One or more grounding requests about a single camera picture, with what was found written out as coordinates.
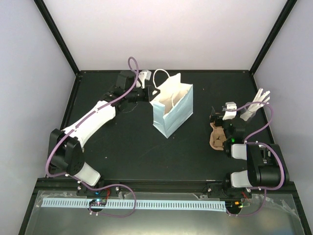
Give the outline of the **brown cardboard cup carrier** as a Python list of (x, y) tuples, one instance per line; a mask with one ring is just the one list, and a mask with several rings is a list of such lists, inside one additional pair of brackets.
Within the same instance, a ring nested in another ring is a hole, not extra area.
[(211, 122), (210, 126), (212, 127), (212, 132), (210, 134), (209, 144), (210, 146), (217, 151), (224, 150), (224, 142), (226, 141), (226, 137), (224, 134), (224, 130), (222, 127), (215, 126), (215, 123)]

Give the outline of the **light blue paper bag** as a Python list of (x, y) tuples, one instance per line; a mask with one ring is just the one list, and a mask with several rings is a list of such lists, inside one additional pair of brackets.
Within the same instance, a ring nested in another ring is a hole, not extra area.
[(164, 69), (153, 73), (153, 85), (158, 71), (166, 73), (168, 78), (157, 89), (160, 93), (150, 102), (153, 108), (153, 126), (166, 138), (169, 138), (193, 114), (193, 85), (182, 83), (181, 74), (170, 76)]

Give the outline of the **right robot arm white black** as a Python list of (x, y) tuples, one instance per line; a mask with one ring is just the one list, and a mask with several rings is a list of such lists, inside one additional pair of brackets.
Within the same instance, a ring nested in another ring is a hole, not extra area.
[(246, 162), (246, 169), (228, 173), (222, 185), (225, 196), (234, 197), (240, 188), (277, 190), (290, 181), (289, 172), (277, 144), (251, 142), (244, 138), (246, 126), (255, 116), (251, 106), (242, 112), (233, 102), (226, 103), (222, 111), (211, 109), (210, 146), (223, 151), (228, 157)]

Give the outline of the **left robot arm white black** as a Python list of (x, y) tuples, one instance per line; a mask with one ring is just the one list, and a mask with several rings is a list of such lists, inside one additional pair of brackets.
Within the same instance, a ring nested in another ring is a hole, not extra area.
[(155, 85), (147, 84), (151, 75), (149, 70), (142, 70), (139, 74), (130, 70), (120, 72), (116, 85), (89, 112), (71, 126), (53, 130), (49, 137), (45, 167), (47, 176), (52, 176), (49, 168), (53, 166), (60, 170), (60, 175), (85, 182), (93, 195), (102, 194), (105, 183), (100, 180), (100, 173), (86, 162), (84, 146), (95, 132), (121, 113), (128, 103), (150, 102), (160, 93)]

